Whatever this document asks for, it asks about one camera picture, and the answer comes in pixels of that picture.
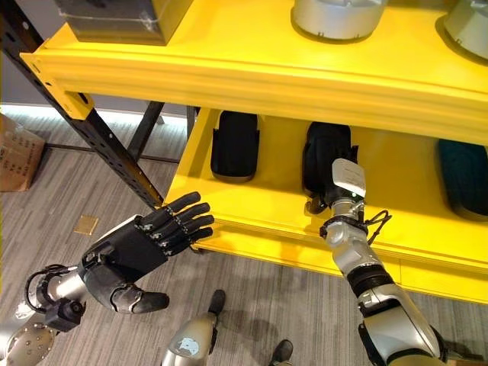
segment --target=robotic arm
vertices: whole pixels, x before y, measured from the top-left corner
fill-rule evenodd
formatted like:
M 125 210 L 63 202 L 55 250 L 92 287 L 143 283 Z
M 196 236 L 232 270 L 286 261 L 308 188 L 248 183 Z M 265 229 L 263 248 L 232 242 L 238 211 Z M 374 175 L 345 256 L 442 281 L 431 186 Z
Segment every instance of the robotic arm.
M 194 241 L 212 235 L 210 227 L 202 226 L 214 218 L 199 216 L 210 210 L 208 204 L 196 204 L 200 199 L 194 192 L 146 217 L 132 217 L 98 240 L 78 265 L 50 265 L 32 274 L 17 312 L 0 325 L 0 366 L 42 361 L 59 332 L 80 324 L 89 296 L 119 313 L 165 309 L 166 294 L 146 292 L 134 282 Z M 37 277 L 32 291 L 31 282 Z
M 358 298 L 364 321 L 359 335 L 377 366 L 427 365 L 446 362 L 442 337 L 423 317 L 408 294 L 396 285 L 371 248 L 391 218 L 381 211 L 364 220 L 365 183 L 346 126 L 313 123 L 303 154 L 303 183 L 312 193 L 310 212 L 332 209 L 321 230 L 334 262 Z M 380 224 L 368 240 L 368 226 Z

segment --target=metal rack post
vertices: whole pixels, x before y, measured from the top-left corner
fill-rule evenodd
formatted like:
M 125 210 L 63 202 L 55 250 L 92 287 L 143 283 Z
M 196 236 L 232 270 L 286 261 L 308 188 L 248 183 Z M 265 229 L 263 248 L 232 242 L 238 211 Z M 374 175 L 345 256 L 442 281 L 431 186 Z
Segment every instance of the metal rack post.
M 0 22 L 2 50 L 27 80 L 144 202 L 153 209 L 161 206 L 163 202 L 162 196 L 139 167 L 137 160 L 149 137 L 154 125 L 153 122 L 156 122 L 159 116 L 159 113 L 156 112 L 160 111 L 159 108 L 162 108 L 162 103 L 149 103 L 148 111 L 141 123 L 145 128 L 141 127 L 136 131 L 133 143 L 131 143 L 133 147 L 133 153 L 131 154 L 116 138 L 94 108 L 84 120 L 71 118 L 38 77 L 26 67 L 19 57 L 19 53 L 33 53 L 43 43 L 43 39 L 14 0 L 2 0 L 0 2 Z M 83 94 L 79 93 L 79 97 L 83 101 L 87 101 Z

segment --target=cardboard box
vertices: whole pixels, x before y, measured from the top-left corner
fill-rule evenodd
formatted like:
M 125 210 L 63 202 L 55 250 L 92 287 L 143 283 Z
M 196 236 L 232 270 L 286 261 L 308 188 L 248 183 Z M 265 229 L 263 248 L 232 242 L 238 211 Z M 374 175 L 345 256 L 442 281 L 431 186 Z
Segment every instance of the cardboard box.
M 193 0 L 56 0 L 85 42 L 166 45 Z
M 29 189 L 43 148 L 43 139 L 0 114 L 0 191 Z

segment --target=cable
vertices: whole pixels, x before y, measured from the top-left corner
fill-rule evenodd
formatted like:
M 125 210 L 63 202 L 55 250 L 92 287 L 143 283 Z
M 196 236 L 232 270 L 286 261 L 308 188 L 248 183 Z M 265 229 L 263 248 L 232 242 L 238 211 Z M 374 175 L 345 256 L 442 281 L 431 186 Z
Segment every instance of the cable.
M 389 219 L 391 219 L 392 215 L 388 213 L 388 210 L 382 210 L 376 215 L 373 216 L 373 218 L 366 220 L 364 224 L 366 226 L 374 225 L 376 223 L 381 223 L 380 226 L 374 231 L 373 235 L 371 235 L 371 238 L 368 240 L 368 245 L 370 246 L 373 244 L 374 239 L 380 234 L 381 228 L 384 226 L 385 223 L 388 222 Z
M 64 275 L 65 273 L 68 272 L 70 272 L 70 270 L 65 265 L 48 265 L 44 269 L 31 274 L 25 283 L 25 288 L 24 288 L 25 303 L 36 313 L 45 314 L 46 309 L 43 307 L 36 307 L 35 305 L 33 305 L 29 297 L 29 288 L 31 287 L 32 280 L 39 275 L 44 275 L 44 274 Z

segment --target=shelf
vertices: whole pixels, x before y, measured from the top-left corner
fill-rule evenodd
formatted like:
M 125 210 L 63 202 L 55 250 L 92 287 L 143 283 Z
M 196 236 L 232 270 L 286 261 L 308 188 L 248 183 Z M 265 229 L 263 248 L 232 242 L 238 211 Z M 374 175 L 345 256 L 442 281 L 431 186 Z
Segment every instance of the shelf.
M 329 211 L 314 216 L 304 209 L 301 154 L 310 122 L 260 117 L 258 171 L 250 182 L 231 185 L 210 171 L 219 115 L 201 110 L 169 191 L 169 200 L 199 191 L 212 207 L 216 234 L 197 246 L 337 275 L 318 236 Z M 400 266 L 396 280 L 417 291 L 488 302 L 488 223 L 464 220 L 445 203 L 436 139 L 353 127 L 352 142 L 360 146 L 359 163 L 366 172 L 366 217 L 385 208 L 393 214 L 374 249 L 391 268 Z M 401 270 L 402 262 L 409 263 L 409 275 Z M 430 274 L 416 277 L 419 272 Z M 470 284 L 447 290 L 435 285 L 445 276 L 470 279 Z M 476 290 L 468 296 L 472 286 Z
M 29 66 L 68 92 L 488 145 L 488 68 L 437 33 L 443 0 L 392 1 L 376 31 L 351 44 L 299 34 L 293 3 L 194 0 L 166 47 L 78 42 L 65 25 Z

